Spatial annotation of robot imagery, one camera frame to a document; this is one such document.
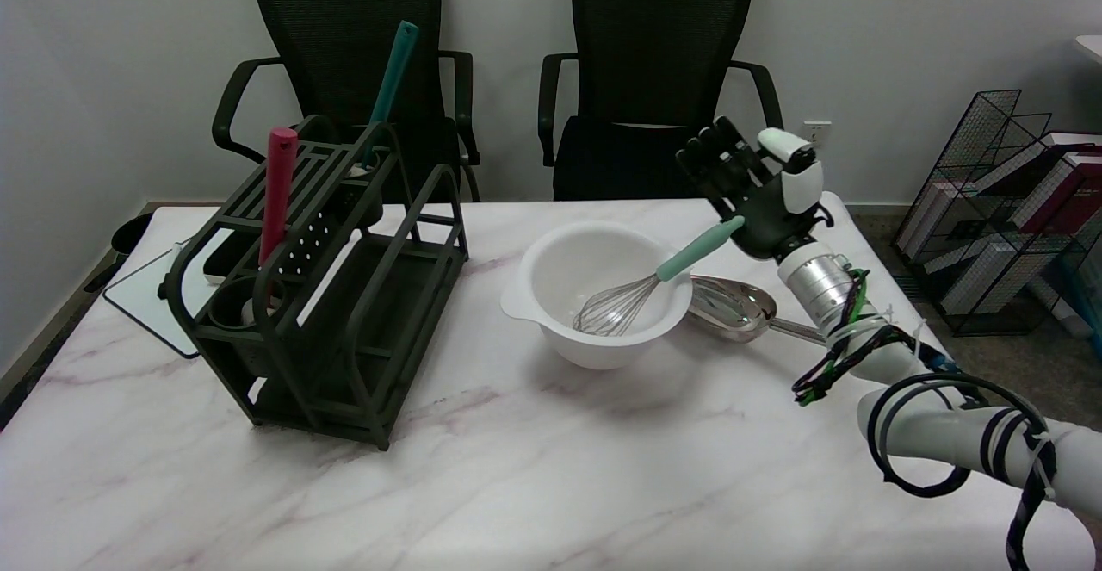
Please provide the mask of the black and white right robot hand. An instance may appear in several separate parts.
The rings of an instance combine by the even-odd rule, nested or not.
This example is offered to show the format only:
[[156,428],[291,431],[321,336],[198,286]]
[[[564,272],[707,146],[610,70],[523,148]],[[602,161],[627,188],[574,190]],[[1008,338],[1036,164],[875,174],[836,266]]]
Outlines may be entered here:
[[768,127],[752,147],[727,117],[717,117],[676,160],[721,220],[743,219],[731,239],[750,258],[784,261],[814,241],[819,223],[834,225],[821,201],[822,163],[814,144],[798,134]]

